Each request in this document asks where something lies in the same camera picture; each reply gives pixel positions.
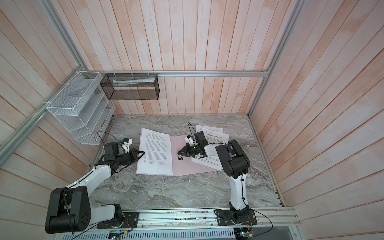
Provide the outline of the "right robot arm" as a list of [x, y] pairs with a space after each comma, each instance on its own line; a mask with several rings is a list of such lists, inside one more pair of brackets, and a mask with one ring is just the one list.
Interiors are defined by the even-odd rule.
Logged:
[[226, 175], [230, 178], [230, 209], [214, 210], [218, 225], [230, 226], [252, 224], [252, 214], [246, 194], [246, 178], [250, 160], [236, 140], [226, 143], [210, 143], [204, 132], [196, 132], [186, 137], [185, 146], [178, 151], [183, 157], [201, 159], [218, 157]]

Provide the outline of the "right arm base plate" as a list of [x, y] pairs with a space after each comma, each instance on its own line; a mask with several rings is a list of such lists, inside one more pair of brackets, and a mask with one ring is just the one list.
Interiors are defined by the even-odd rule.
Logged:
[[257, 219], [255, 212], [252, 210], [214, 210], [214, 214], [217, 216], [217, 223], [219, 226], [235, 226], [235, 225], [257, 225]]

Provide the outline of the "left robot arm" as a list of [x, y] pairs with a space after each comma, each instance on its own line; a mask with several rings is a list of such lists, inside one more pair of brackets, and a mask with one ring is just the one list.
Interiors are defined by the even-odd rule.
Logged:
[[105, 180], [136, 163], [144, 151], [131, 148], [132, 141], [123, 139], [104, 145], [104, 154], [92, 169], [74, 183], [52, 191], [45, 231], [48, 234], [83, 232], [98, 229], [129, 228], [138, 225], [139, 213], [124, 213], [120, 204], [91, 207], [89, 196]]

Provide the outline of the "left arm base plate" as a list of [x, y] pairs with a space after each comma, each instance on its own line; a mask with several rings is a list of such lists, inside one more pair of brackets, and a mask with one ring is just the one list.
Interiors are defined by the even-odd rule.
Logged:
[[111, 220], [98, 223], [97, 229], [135, 229], [138, 225], [138, 220], [139, 212], [123, 212], [122, 214], [115, 215]]

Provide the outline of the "printed paper sheet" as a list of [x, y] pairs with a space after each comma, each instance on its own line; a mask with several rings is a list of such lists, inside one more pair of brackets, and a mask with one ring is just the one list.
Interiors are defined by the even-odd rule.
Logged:
[[173, 175], [173, 160], [170, 136], [149, 129], [142, 129], [140, 151], [145, 154], [137, 164], [139, 175]]

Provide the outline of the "printed paper sheets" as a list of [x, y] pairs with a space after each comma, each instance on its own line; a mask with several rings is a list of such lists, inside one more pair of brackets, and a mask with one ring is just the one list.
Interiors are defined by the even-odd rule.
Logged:
[[223, 132], [223, 128], [214, 128], [209, 126], [197, 125], [197, 132], [203, 132], [206, 140], [208, 141], [208, 147], [203, 147], [205, 154], [204, 157], [202, 154], [196, 154], [195, 158], [192, 158], [192, 162], [215, 169], [222, 170], [222, 164], [218, 157], [216, 146], [218, 144], [224, 144], [229, 141], [229, 134]]

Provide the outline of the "pink file folder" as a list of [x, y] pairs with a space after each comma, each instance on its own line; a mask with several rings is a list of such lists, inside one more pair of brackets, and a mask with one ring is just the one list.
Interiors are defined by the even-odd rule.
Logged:
[[209, 173], [209, 172], [215, 171], [215, 169], [192, 162], [192, 158], [183, 157], [183, 160], [179, 161], [178, 151], [185, 146], [186, 144], [185, 137], [170, 136], [170, 139], [171, 139], [172, 160], [173, 160], [173, 175], [172, 175], [173, 177], [194, 175], [194, 174], [200, 174], [200, 173]]

